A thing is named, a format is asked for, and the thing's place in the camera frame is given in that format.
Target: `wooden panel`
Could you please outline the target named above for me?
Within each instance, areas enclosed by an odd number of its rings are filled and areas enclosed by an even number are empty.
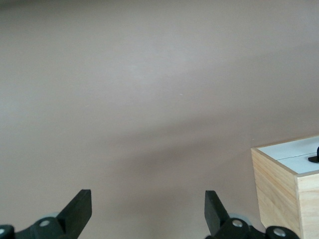
[[[252,148],[252,158],[263,225],[284,226],[301,236],[296,173],[256,148]]]
[[[319,238],[319,174],[297,177],[303,239]]]

